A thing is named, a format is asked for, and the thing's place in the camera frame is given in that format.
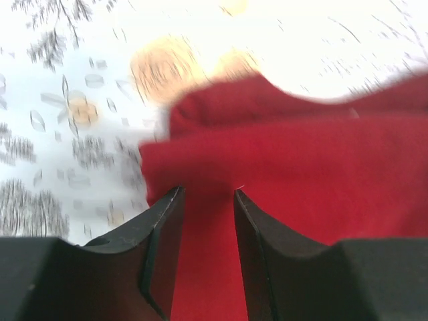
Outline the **dark red t-shirt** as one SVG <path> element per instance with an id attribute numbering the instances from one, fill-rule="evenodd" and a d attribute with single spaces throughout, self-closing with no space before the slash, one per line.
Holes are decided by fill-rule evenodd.
<path id="1" fill-rule="evenodd" d="M 322 103 L 261 75 L 217 82 L 171 109 L 139 147 L 147 202 L 185 190 L 173 320 L 250 320 L 234 195 L 324 245 L 427 240 L 427 74 Z"/>

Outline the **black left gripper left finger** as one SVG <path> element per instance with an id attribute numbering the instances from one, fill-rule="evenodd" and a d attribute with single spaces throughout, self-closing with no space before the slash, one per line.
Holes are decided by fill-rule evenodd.
<path id="1" fill-rule="evenodd" d="M 86 245 L 1 239 L 2 320 L 169 320 L 185 191 Z"/>

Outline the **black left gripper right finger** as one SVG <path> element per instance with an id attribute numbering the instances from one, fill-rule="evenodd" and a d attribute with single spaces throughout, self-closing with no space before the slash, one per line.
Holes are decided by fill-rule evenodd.
<path id="1" fill-rule="evenodd" d="M 328 246 L 262 211 L 243 191 L 234 217 L 250 320 L 426 320 L 425 238 Z"/>

